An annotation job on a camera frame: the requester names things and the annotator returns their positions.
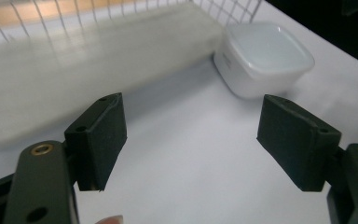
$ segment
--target wire rack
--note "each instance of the wire rack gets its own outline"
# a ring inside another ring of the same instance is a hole
[[[228,25],[252,22],[262,0],[0,0],[0,44],[187,1]]]

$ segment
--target metal wire grid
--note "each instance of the metal wire grid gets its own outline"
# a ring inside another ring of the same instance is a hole
[[[186,1],[192,1],[208,12],[213,18],[228,25],[231,23],[252,22],[262,0],[106,0],[105,7],[96,7],[96,0],[90,0],[89,10],[80,10],[79,0],[72,1],[75,5],[75,12],[62,13],[59,0],[51,0],[56,7],[58,15],[54,18],[46,17],[42,14],[40,3],[30,0],[37,12],[36,21],[27,21],[20,14],[19,3],[9,0],[7,6],[11,6],[15,13],[15,25],[6,25],[0,22],[0,44],[8,43],[19,38],[41,36],[44,34],[48,38],[51,33],[61,31],[67,32],[69,29],[82,28],[85,25],[104,20],[112,20],[115,17],[125,17],[131,13],[138,13],[157,7],[166,7]]]

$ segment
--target white plastic container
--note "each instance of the white plastic container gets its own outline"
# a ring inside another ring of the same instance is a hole
[[[231,90],[243,98],[286,91],[315,64],[293,35],[268,22],[228,26],[213,59]]]

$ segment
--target white table surface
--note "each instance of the white table surface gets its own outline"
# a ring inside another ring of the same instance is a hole
[[[267,3],[255,21],[283,25],[315,58],[284,96],[342,131],[342,147],[358,142],[358,61]],[[104,192],[76,191],[81,223],[329,223],[329,186],[304,193],[291,182],[255,139],[262,99],[235,97],[212,61],[125,93],[124,104],[127,144]],[[0,151],[0,177],[20,151]]]

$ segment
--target plastic container lid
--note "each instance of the plastic container lid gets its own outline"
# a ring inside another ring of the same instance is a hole
[[[257,72],[249,74],[253,77],[300,75],[315,64],[312,55],[293,35],[273,23],[228,26],[227,37],[244,65]]]

